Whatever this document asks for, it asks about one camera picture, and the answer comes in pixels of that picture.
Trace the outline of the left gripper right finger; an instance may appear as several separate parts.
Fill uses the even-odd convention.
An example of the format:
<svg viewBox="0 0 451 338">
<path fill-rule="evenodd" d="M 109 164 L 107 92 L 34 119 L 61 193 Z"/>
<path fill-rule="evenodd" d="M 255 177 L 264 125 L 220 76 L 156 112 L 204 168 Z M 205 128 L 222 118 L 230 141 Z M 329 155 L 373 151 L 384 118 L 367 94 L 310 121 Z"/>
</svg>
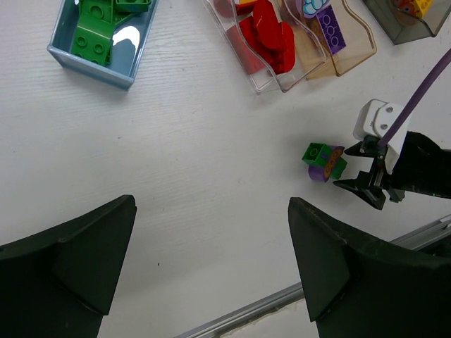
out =
<svg viewBox="0 0 451 338">
<path fill-rule="evenodd" d="M 450 218 L 387 242 L 299 197 L 288 222 L 320 337 L 449 337 Z"/>
</svg>

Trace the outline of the yellow flower lego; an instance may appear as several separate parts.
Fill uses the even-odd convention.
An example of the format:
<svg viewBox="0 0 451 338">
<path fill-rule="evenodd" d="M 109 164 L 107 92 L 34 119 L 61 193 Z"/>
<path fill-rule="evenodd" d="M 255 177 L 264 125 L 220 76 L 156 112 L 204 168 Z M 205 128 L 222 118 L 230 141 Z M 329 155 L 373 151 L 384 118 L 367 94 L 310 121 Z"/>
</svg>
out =
<svg viewBox="0 0 451 338">
<path fill-rule="evenodd" d="M 392 1 L 397 16 L 407 19 L 410 15 L 422 19 L 433 4 L 431 0 L 394 0 Z"/>
</svg>

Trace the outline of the red long lego brick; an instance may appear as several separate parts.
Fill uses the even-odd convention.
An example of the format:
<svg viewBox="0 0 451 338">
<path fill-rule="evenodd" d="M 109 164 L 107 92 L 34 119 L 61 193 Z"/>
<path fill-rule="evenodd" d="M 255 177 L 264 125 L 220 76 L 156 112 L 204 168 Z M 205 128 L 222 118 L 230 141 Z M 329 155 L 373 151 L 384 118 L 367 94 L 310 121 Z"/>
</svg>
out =
<svg viewBox="0 0 451 338">
<path fill-rule="evenodd" d="M 253 75 L 265 68 L 265 65 L 243 42 L 236 26 L 228 29 L 226 34 L 236 56 L 239 58 L 242 67 L 248 75 Z"/>
</svg>

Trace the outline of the blue plastic container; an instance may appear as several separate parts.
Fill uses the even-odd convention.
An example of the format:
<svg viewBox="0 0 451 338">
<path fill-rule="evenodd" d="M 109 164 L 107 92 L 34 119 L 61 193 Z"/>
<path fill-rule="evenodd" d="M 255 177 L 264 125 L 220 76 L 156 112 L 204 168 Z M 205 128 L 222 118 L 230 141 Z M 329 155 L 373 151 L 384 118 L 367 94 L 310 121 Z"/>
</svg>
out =
<svg viewBox="0 0 451 338">
<path fill-rule="evenodd" d="M 128 91 L 157 1 L 63 1 L 47 51 L 64 68 Z"/>
</svg>

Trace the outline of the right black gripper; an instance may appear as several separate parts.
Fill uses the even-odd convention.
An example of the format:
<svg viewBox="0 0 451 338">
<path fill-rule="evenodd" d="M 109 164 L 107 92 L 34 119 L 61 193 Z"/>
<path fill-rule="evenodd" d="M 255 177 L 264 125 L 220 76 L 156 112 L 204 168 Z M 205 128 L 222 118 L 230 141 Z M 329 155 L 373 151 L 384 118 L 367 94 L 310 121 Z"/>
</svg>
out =
<svg viewBox="0 0 451 338">
<path fill-rule="evenodd" d="M 344 152 L 348 156 L 376 157 L 378 139 L 363 139 Z M 384 168 L 379 184 L 370 186 L 358 179 L 336 180 L 333 184 L 377 210 L 382 210 L 385 204 L 384 191 L 394 192 L 397 201 L 402 200 L 403 192 L 449 199 L 450 150 L 441 149 L 424 134 L 408 131 L 393 171 L 389 174 Z"/>
</svg>

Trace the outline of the purple lotus lego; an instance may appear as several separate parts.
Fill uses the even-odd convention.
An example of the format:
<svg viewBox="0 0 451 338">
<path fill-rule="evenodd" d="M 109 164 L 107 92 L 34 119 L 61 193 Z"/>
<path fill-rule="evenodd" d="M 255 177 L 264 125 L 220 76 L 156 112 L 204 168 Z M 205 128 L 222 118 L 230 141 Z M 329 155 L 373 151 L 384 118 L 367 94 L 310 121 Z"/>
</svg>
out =
<svg viewBox="0 0 451 338">
<path fill-rule="evenodd" d="M 329 0 L 301 0 L 297 2 L 297 10 L 304 18 L 313 18 L 329 5 Z"/>
</svg>

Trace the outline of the small green lego brick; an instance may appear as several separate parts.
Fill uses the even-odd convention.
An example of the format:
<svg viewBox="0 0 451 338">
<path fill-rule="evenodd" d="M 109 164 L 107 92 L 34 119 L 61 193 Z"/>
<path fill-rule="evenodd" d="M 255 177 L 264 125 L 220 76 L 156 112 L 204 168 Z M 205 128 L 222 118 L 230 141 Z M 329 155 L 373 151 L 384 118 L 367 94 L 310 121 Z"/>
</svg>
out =
<svg viewBox="0 0 451 338">
<path fill-rule="evenodd" d="M 147 12 L 152 0 L 115 0 L 114 6 L 120 13 Z"/>
</svg>

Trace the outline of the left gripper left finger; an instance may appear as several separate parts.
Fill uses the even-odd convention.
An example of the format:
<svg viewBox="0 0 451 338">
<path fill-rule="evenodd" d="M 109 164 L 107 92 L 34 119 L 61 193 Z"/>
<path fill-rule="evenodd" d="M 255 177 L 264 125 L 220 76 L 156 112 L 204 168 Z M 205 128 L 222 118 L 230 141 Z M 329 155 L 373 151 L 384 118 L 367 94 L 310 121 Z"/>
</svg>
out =
<svg viewBox="0 0 451 338">
<path fill-rule="evenodd" d="M 1 246 L 2 337 L 97 337 L 109 314 L 137 207 L 122 195 Z"/>
</svg>

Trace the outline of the purple butterfly wing lego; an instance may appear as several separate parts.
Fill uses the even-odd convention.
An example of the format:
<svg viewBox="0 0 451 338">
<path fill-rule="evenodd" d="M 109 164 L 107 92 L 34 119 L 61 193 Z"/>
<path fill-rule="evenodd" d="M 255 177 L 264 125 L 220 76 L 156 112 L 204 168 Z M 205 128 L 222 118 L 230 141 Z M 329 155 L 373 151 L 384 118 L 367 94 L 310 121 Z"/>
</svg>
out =
<svg viewBox="0 0 451 338">
<path fill-rule="evenodd" d="M 325 7 L 319 14 L 316 14 L 316 19 L 330 54 L 336 55 L 346 47 L 346 43 L 333 7 L 331 5 Z"/>
</svg>

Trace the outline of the red flower lego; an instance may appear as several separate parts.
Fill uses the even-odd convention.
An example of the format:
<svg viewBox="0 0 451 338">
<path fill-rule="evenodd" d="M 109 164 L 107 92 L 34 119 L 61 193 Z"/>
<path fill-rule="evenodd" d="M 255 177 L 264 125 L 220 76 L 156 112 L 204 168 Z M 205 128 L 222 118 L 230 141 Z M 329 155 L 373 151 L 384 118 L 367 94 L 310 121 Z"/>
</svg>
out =
<svg viewBox="0 0 451 338">
<path fill-rule="evenodd" d="M 237 15 L 247 15 L 253 11 L 255 0 L 253 1 L 231 1 L 231 0 L 214 0 L 214 8 L 218 13 L 226 18 L 233 16 L 233 8 Z"/>
</svg>

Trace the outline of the smoky grey container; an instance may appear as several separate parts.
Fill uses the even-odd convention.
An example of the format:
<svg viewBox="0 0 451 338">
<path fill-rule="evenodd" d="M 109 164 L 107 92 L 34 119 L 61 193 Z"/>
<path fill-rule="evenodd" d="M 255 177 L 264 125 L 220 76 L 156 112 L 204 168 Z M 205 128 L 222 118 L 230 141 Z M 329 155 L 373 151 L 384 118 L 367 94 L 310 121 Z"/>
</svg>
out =
<svg viewBox="0 0 451 338">
<path fill-rule="evenodd" d="M 363 3 L 394 45 L 436 37 L 450 14 L 450 1 L 433 1 L 422 19 L 409 15 L 406 20 L 397 16 L 392 1 L 366 0 Z"/>
</svg>

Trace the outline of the green curved lego brick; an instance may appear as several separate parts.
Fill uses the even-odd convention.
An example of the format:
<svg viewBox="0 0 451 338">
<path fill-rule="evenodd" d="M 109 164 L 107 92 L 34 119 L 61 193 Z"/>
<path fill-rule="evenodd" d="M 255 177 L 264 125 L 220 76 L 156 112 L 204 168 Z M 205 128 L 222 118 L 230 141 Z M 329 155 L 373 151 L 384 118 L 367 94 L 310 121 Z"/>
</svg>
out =
<svg viewBox="0 0 451 338">
<path fill-rule="evenodd" d="M 78 22 L 70 52 L 97 65 L 111 62 L 113 24 L 112 1 L 79 1 Z"/>
</svg>

